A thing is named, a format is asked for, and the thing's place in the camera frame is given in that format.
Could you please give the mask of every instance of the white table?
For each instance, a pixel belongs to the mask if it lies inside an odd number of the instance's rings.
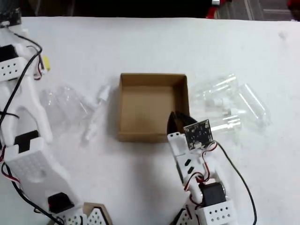
[[[63,79],[94,96],[103,83],[116,88],[121,72],[185,73],[190,83],[235,73],[251,84],[272,124],[219,141],[252,191],[257,224],[299,224],[300,23],[39,17],[23,24],[50,59],[40,89]],[[169,146],[118,142],[116,114],[117,95],[99,138],[83,147],[80,132],[67,134],[53,152],[83,199],[104,203],[115,225],[167,225],[187,197]],[[252,224],[246,189],[221,151],[214,154],[232,186],[239,224]],[[0,190],[3,224],[45,224],[3,176]]]

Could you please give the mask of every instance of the cable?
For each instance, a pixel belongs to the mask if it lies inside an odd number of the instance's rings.
[[[36,52],[38,52],[38,49],[37,49],[35,46],[33,46],[33,45],[28,45],[28,46],[26,46],[26,47],[27,47],[27,48],[29,48],[29,47],[34,48],[34,49],[36,50]],[[38,73],[39,73],[39,77],[34,77],[34,79],[35,79],[36,81],[40,80],[40,79],[42,78],[42,76],[43,76],[43,74],[42,74],[42,72],[41,72],[39,66],[41,66],[42,69],[45,68],[45,67],[44,67],[44,64],[43,64],[43,60],[42,60],[41,54],[38,55],[38,58],[39,58],[39,59],[38,59],[38,64],[37,64],[37,70],[38,70]]]
[[[209,179],[210,179],[210,170],[209,170],[209,168],[208,168],[208,166],[207,166],[207,163],[206,163],[206,161],[205,161],[205,159],[204,159],[204,155],[205,155],[207,152],[213,151],[214,149],[216,149],[217,146],[218,146],[218,144],[217,144],[215,141],[213,141],[212,143],[210,143],[210,144],[207,146],[206,150],[204,150],[204,151],[202,152],[202,154],[201,154],[202,159],[203,159],[203,161],[204,161],[204,166],[205,166],[206,171],[207,171],[207,178],[206,178],[205,180],[203,180],[202,182],[207,182],[207,181],[209,181]]]
[[[1,166],[1,173],[2,173],[7,179],[9,179],[9,180],[11,180],[11,181],[14,181],[14,182],[20,183],[20,181],[19,181],[17,178],[15,178],[15,177],[13,177],[13,176],[10,176],[10,175],[8,175],[7,173],[4,172],[4,166],[5,166],[5,165],[6,165],[5,163],[2,164],[2,166]]]
[[[18,119],[20,118],[18,115],[13,114],[13,113],[9,113],[9,112],[7,112],[6,115],[14,116],[14,117],[16,117],[16,118],[18,118]]]
[[[12,176],[12,173],[10,171],[10,168],[8,167],[7,164],[5,164],[7,172],[9,174],[9,176]],[[36,205],[35,203],[33,203],[32,201],[30,201],[23,193],[23,191],[17,187],[17,185],[15,184],[14,181],[12,181],[12,184],[15,188],[15,190],[17,191],[17,193],[19,194],[19,196],[25,201],[27,202],[29,205],[31,205],[32,207],[34,207],[35,211],[39,211],[42,214],[44,214],[45,216],[47,216],[48,218],[50,218],[51,220],[53,220],[55,223],[57,223],[58,225],[64,225],[64,223],[60,222],[63,221],[60,217],[55,218],[54,216],[52,216],[50,213],[46,212],[45,210],[43,210],[41,207],[39,207],[38,205]]]
[[[248,191],[248,194],[249,194],[249,197],[250,197],[250,200],[251,200],[251,204],[252,204],[252,207],[253,207],[253,213],[254,213],[254,222],[253,222],[253,225],[256,224],[257,222],[257,213],[256,213],[256,207],[255,207],[255,204],[254,204],[254,200],[253,200],[253,197],[252,197],[252,194],[250,192],[250,189],[247,185],[247,183],[245,182],[243,176],[241,175],[241,173],[238,171],[238,169],[235,167],[235,165],[233,164],[233,162],[231,161],[231,159],[228,157],[226,151],[224,150],[224,148],[220,145],[219,142],[215,141],[217,143],[217,145],[220,147],[220,149],[223,151],[225,157],[227,158],[227,160],[229,161],[229,163],[231,164],[231,166],[234,168],[234,170],[236,171],[236,173],[238,174],[238,176],[240,177],[240,179],[242,180],[242,182],[244,183],[247,191]]]
[[[0,163],[4,160],[4,153],[5,153],[6,146],[1,146],[1,156],[0,156]]]
[[[190,183],[191,179],[192,179],[195,175],[201,176],[202,179],[203,179],[203,177],[204,177],[203,174],[200,173],[200,172],[195,172],[195,173],[193,173],[193,174],[189,177],[187,183],[185,184],[185,186],[184,186],[184,188],[183,188],[184,191],[187,191],[187,190],[188,190],[189,183]]]
[[[1,115],[1,118],[0,118],[0,127],[1,127],[1,125],[2,125],[2,122],[3,122],[5,116],[6,116],[7,112],[8,112],[8,108],[9,108],[9,106],[10,106],[10,104],[11,104],[11,102],[12,102],[12,100],[13,100],[15,94],[16,94],[16,92],[18,91],[18,88],[19,88],[19,86],[20,86],[20,84],[21,84],[21,82],[22,82],[22,79],[24,78],[24,76],[25,76],[25,74],[26,74],[26,72],[27,72],[29,66],[32,64],[32,62],[34,61],[34,59],[35,59],[35,58],[42,52],[42,50],[43,50],[43,48],[42,48],[38,43],[36,43],[35,41],[32,41],[32,40],[30,40],[29,38],[23,37],[22,35],[16,34],[16,33],[14,33],[14,32],[12,32],[12,33],[13,33],[14,35],[16,35],[17,37],[21,38],[21,39],[27,40],[27,41],[29,41],[29,42],[35,44],[36,46],[39,47],[39,50],[37,51],[37,53],[35,53],[35,54],[31,57],[31,59],[30,59],[30,60],[28,61],[28,63],[26,64],[24,70],[22,71],[22,74],[21,74],[21,76],[20,76],[20,78],[19,78],[17,84],[15,85],[15,88],[14,88],[13,92],[11,93],[11,95],[10,95],[10,97],[9,97],[9,99],[8,99],[8,101],[7,101],[7,103],[6,103],[6,105],[5,105],[5,107],[4,107],[3,114]]]

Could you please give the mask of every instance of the circuit board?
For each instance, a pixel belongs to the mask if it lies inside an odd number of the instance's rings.
[[[213,140],[209,120],[188,125],[183,130],[190,150],[204,147]]]
[[[0,12],[0,28],[16,26],[21,23],[20,8],[15,8],[7,12]]]

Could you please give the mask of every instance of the open cardboard box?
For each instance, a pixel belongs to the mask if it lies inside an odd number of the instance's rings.
[[[118,139],[165,142],[172,111],[189,115],[184,74],[121,74]]]

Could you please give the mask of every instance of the white robotic arm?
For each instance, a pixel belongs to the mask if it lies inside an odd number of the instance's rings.
[[[237,224],[233,201],[228,196],[229,185],[211,155],[219,143],[212,140],[209,121],[197,122],[180,112],[172,112],[167,132],[184,190],[190,192],[173,225]],[[223,147],[219,147],[233,165]],[[253,198],[245,182],[244,184],[254,207],[253,224],[256,224]]]
[[[34,81],[42,49],[34,41],[11,31],[10,26],[14,32],[26,33],[21,28],[19,10],[0,15],[0,36],[5,37],[6,44],[0,44],[0,126],[6,146],[2,172],[6,165],[8,174],[5,175],[13,180],[20,196],[58,225],[86,225],[92,218],[93,224],[108,225],[103,205],[94,205],[87,214],[68,172],[51,154],[53,136]],[[15,42],[16,36],[37,46],[36,54],[32,56],[24,41]],[[11,89],[15,79],[17,85]],[[36,130],[17,135],[16,114],[19,109],[32,116],[37,124]]]

